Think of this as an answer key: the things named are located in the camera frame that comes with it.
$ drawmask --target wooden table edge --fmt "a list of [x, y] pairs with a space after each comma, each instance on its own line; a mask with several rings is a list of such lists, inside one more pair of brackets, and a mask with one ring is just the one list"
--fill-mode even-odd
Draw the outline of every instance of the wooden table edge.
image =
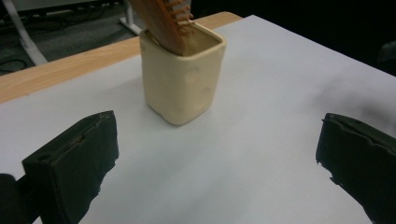
[[[220, 12], [196, 22], [215, 29], [242, 18]], [[0, 77], [0, 103], [46, 89], [74, 77], [80, 77], [140, 54], [139, 37], [133, 37], [98, 49], [88, 50], [50, 63]]]

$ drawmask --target black cable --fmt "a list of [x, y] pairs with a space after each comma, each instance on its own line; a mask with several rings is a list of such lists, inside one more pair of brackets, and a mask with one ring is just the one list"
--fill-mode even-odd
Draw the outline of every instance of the black cable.
[[18, 72], [18, 71], [21, 71], [21, 70], [27, 68], [27, 62], [24, 61], [24, 60], [21, 60], [21, 59], [12, 59], [12, 60], [8, 60], [8, 61], [5, 61], [5, 62], [1, 62], [0, 66], [3, 66], [3, 65], [8, 64], [8, 63], [21, 63], [21, 68], [19, 68], [17, 70], [8, 70], [8, 69], [0, 68], [0, 76], [6, 75], [8, 73]]
[[[61, 31], [64, 30], [65, 28], [69, 27], [69, 26], [74, 26], [80, 23], [83, 23], [84, 21], [93, 21], [93, 20], [97, 20], [99, 18], [101, 18], [105, 12], [106, 9], [109, 7], [110, 5], [110, 1], [105, 1], [101, 7], [102, 10], [99, 13], [99, 15], [93, 17], [93, 13], [96, 11], [97, 7], [91, 8], [91, 10], [89, 11], [88, 15], [86, 15], [82, 20], [78, 20], [78, 21], [70, 21], [67, 18], [63, 18], [63, 17], [47, 17], [47, 18], [37, 18], [34, 17], [34, 14], [29, 14], [27, 17], [25, 17], [23, 19], [23, 24], [25, 25], [25, 28], [27, 31], [42, 31], [42, 32], [38, 32], [38, 33], [32, 33], [29, 35], [43, 35], [46, 33], [50, 33], [53, 31]], [[12, 23], [12, 21], [8, 21], [8, 14], [5, 15], [3, 17], [3, 21], [5, 22], [5, 27], [8, 28], [8, 30], [10, 31], [15, 31], [15, 27]], [[46, 27], [46, 28], [39, 28], [39, 27], [31, 27], [30, 25], [34, 25], [34, 24], [38, 24], [41, 22], [55, 22], [57, 25], [54, 27]]]

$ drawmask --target white surface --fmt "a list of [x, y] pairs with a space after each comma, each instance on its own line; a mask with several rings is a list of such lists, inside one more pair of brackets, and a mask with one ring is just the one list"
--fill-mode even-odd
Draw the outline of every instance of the white surface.
[[328, 112], [396, 136], [396, 78], [268, 21], [228, 40], [213, 105], [181, 127], [144, 102], [140, 57], [0, 104], [0, 171], [78, 120], [114, 110], [120, 158], [81, 223], [370, 223], [316, 164]]

